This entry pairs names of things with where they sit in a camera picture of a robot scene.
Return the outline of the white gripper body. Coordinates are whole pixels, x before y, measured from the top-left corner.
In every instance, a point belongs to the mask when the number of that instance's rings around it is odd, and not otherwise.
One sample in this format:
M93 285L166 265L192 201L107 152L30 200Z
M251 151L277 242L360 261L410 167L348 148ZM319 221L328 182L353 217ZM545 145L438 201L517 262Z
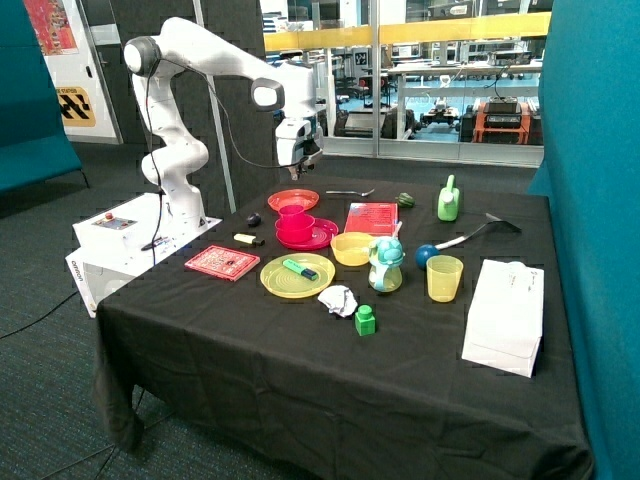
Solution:
M315 119L285 118L275 130L278 165L304 169L323 154L323 131Z

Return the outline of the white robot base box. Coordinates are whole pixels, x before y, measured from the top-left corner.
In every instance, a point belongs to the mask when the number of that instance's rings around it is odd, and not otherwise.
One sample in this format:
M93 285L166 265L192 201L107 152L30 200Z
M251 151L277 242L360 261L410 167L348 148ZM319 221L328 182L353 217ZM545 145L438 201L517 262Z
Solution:
M173 220L164 196L145 193L73 225L80 247L66 257L90 317L116 292L220 223Z

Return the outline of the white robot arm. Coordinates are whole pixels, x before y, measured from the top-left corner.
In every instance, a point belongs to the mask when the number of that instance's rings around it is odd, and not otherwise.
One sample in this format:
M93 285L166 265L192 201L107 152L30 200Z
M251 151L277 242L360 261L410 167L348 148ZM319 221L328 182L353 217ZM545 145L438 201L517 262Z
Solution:
M175 102L170 82L178 73L191 70L251 80L257 109L284 114L275 130L279 165L298 177L321 158L323 130L317 124L311 68L292 62L274 67L179 17L166 20L155 36L129 40L124 59L146 127L165 144L146 155L142 167L164 192L162 224L171 232L183 234L205 225L201 193L187 177L209 159L206 146L185 127Z

